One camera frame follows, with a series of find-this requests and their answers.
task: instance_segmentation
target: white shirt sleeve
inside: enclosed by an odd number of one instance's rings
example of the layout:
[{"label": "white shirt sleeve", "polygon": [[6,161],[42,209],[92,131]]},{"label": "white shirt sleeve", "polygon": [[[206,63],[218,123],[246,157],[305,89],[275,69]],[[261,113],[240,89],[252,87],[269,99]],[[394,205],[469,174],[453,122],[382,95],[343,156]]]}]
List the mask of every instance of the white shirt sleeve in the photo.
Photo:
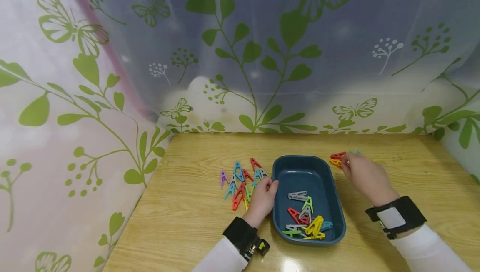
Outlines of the white shirt sleeve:
[{"label": "white shirt sleeve", "polygon": [[247,264],[239,250],[223,237],[192,272],[240,272]]},{"label": "white shirt sleeve", "polygon": [[391,240],[412,272],[471,272],[471,269],[427,225],[413,234]]}]

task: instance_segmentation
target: wood grain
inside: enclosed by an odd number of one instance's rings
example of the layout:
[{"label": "wood grain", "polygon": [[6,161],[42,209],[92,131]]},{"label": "wood grain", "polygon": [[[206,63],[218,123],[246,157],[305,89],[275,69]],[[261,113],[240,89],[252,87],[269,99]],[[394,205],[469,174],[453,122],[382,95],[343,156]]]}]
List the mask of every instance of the wood grain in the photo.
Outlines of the wood grain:
[{"label": "wood grain", "polygon": [[[428,224],[474,271],[480,271],[480,186],[430,136],[409,135],[276,135],[260,133],[181,134],[174,137],[104,272],[190,271],[222,237],[244,206],[231,210],[224,200],[220,171],[231,175],[235,161],[249,167],[255,157],[271,175],[282,155],[314,155],[361,149],[386,167],[392,185],[410,196]],[[272,219],[260,237],[271,245],[255,255],[246,271],[408,271],[402,257],[369,221],[370,205],[331,167],[347,221],[347,234],[332,247],[286,243]]]}]

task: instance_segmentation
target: right hand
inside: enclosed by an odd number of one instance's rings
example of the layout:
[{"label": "right hand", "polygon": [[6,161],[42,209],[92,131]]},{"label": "right hand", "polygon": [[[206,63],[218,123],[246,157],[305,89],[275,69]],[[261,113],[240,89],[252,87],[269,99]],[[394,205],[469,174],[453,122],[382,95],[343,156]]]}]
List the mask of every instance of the right hand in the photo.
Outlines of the right hand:
[{"label": "right hand", "polygon": [[341,167],[355,189],[373,206],[382,206],[400,198],[392,188],[385,169],[370,159],[354,153],[344,155]]}]

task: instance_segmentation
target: child's hand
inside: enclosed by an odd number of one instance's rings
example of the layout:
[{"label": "child's hand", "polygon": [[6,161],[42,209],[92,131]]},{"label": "child's hand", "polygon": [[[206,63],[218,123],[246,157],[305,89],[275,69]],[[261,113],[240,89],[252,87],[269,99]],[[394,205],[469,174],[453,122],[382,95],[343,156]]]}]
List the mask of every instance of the child's hand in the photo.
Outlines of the child's hand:
[{"label": "child's hand", "polygon": [[370,159],[347,153],[341,167],[355,189],[367,197],[373,206],[382,206],[400,198],[390,185],[385,169]]},{"label": "child's hand", "polygon": [[262,224],[263,219],[272,211],[275,195],[277,195],[278,180],[265,177],[255,187],[250,200],[248,211],[243,219],[256,229]]}]

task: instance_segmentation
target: wrist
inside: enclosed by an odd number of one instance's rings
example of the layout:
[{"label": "wrist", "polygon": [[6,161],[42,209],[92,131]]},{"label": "wrist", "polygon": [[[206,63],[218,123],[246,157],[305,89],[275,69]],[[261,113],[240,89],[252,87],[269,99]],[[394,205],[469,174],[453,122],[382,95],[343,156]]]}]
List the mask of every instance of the wrist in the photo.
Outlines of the wrist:
[{"label": "wrist", "polygon": [[247,211],[242,219],[247,222],[251,227],[258,229],[260,224],[262,224],[263,218],[255,215],[254,213]]}]

